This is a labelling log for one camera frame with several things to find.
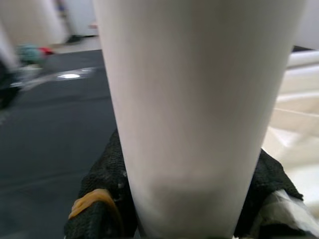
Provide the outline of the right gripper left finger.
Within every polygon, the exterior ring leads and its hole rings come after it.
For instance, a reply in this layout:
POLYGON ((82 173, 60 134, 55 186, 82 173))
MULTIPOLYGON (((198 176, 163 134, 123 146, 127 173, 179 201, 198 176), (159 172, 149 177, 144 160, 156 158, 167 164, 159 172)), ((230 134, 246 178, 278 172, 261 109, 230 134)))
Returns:
POLYGON ((64 226, 65 239, 132 238, 137 217, 118 131, 81 181, 78 198, 102 192, 103 200, 87 202, 64 226))

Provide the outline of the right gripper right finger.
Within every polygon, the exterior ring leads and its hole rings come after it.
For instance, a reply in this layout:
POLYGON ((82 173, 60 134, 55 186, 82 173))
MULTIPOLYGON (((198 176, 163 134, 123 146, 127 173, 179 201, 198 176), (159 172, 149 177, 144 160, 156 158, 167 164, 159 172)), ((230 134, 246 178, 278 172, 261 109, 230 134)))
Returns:
POLYGON ((280 162, 261 151, 234 236, 316 237, 317 221, 280 162))

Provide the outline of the white plastic table leg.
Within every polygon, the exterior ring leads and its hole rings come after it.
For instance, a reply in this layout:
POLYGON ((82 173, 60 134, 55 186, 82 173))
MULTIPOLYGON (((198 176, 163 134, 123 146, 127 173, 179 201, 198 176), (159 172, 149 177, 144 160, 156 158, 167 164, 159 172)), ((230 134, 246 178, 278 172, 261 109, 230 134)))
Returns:
POLYGON ((306 0, 93 0, 140 232, 232 237, 306 0))
POLYGON ((313 64, 319 64, 319 51, 298 51, 290 55, 287 67, 295 68, 313 64))

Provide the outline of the white plastic children table top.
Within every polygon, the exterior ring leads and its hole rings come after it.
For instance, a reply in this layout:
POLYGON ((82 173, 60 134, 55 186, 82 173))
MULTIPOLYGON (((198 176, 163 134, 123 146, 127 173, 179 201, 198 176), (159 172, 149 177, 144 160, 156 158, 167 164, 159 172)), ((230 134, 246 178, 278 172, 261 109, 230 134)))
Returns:
POLYGON ((283 165, 319 220, 319 65, 286 71, 263 149, 283 165))

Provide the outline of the yellow rubber band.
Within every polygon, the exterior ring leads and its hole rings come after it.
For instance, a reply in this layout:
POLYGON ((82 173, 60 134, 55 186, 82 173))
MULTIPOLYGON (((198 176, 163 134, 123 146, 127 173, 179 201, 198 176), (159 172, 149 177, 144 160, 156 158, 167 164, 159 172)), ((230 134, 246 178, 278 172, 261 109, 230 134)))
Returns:
POLYGON ((75 216, 79 215, 85 209, 90 207, 92 204, 96 202, 103 202, 107 208, 110 210, 111 215, 114 217, 115 222, 120 230, 120 235, 124 233, 123 220, 116 206, 110 192, 106 189, 95 189, 83 197, 77 199, 71 209, 70 214, 68 215, 68 219, 72 219, 75 216))

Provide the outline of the clear tape strip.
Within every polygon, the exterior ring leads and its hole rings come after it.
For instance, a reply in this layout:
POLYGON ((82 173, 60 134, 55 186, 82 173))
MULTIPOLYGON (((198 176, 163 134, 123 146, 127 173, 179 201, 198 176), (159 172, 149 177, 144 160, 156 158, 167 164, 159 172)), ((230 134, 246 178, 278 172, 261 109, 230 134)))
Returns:
POLYGON ((70 81, 87 79, 96 72, 96 68, 80 68, 70 71, 53 73, 48 77, 50 81, 70 81))

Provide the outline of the clear plastic bag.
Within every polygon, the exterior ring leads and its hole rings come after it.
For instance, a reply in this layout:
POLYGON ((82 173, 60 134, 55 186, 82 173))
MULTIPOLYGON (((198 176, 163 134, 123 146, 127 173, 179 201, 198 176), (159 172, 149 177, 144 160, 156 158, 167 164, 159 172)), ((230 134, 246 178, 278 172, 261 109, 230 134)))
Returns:
POLYGON ((54 81, 56 73, 45 73, 43 68, 29 65, 18 68, 13 74, 11 88, 28 91, 46 82, 54 81))

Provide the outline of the red cloth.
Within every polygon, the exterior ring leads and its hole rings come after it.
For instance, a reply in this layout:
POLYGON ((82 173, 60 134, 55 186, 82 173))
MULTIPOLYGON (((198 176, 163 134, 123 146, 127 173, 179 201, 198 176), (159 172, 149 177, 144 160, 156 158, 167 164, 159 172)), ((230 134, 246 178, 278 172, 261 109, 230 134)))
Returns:
POLYGON ((38 48, 43 56, 54 55, 55 52, 49 47, 39 47, 38 48))

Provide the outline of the black mop head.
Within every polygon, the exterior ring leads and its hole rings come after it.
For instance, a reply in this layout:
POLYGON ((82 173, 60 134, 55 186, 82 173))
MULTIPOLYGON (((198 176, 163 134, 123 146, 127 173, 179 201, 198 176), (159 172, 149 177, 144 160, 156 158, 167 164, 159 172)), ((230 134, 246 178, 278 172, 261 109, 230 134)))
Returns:
POLYGON ((66 44, 73 44, 73 43, 77 43, 83 40, 83 36, 82 35, 71 35, 67 40, 66 40, 66 44))

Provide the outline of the teal cloth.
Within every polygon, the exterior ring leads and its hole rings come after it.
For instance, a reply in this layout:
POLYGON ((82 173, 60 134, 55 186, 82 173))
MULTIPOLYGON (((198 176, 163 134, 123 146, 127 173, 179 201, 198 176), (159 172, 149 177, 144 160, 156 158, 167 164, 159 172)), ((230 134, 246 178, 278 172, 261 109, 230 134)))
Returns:
POLYGON ((32 64, 41 59, 41 51, 38 47, 31 44, 19 45, 17 53, 21 62, 32 64))

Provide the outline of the white appliance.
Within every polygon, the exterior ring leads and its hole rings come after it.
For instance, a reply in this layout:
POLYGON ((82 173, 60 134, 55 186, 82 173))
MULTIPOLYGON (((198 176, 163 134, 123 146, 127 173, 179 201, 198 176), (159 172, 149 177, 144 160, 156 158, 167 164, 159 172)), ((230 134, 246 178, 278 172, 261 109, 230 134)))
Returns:
POLYGON ((68 17, 75 34, 82 36, 98 36, 95 23, 93 0, 64 0, 68 17))

